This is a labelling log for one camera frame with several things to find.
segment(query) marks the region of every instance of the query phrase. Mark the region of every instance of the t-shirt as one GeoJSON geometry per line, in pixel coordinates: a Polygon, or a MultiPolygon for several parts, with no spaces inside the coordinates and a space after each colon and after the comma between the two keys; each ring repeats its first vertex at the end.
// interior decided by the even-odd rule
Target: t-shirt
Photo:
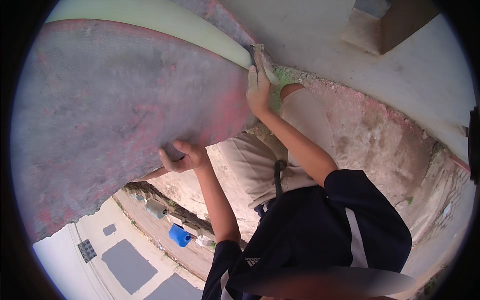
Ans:
{"type": "Polygon", "coordinates": [[[233,289],[228,279],[278,267],[352,266],[399,273],[411,250],[410,231],[365,173],[336,170],[324,186],[296,189],[274,200],[243,252],[236,242],[218,243],[202,299],[259,299],[233,289]]]}

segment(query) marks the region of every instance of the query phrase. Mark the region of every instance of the hand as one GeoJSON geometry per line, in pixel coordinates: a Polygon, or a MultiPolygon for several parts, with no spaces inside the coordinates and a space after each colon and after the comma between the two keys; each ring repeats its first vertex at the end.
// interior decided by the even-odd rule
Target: hand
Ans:
{"type": "Polygon", "coordinates": [[[254,55],[255,66],[250,66],[248,72],[247,102],[253,114],[257,117],[270,109],[268,105],[270,80],[265,73],[264,63],[259,51],[254,55]]]}
{"type": "Polygon", "coordinates": [[[142,178],[136,179],[133,182],[157,178],[164,174],[167,174],[168,172],[182,173],[191,169],[197,171],[211,165],[210,158],[208,157],[205,147],[199,145],[191,145],[187,142],[179,140],[174,141],[173,146],[178,151],[185,153],[185,156],[182,159],[174,162],[170,159],[165,150],[160,148],[158,150],[158,154],[160,155],[160,160],[163,163],[163,167],[153,171],[152,173],[142,178]]]}

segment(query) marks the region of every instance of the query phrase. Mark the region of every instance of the leg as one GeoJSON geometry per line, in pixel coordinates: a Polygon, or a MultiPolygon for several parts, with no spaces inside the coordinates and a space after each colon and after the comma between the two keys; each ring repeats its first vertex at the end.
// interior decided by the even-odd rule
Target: leg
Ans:
{"type": "MultiPolygon", "coordinates": [[[[324,149],[336,162],[330,125],[322,102],[301,84],[285,85],[280,91],[280,100],[280,117],[324,149]]],[[[283,190],[286,192],[316,184],[289,153],[282,178],[283,190]]]]}
{"type": "Polygon", "coordinates": [[[249,195],[249,208],[275,198],[276,156],[254,134],[241,133],[218,143],[218,149],[243,190],[249,195]]]}

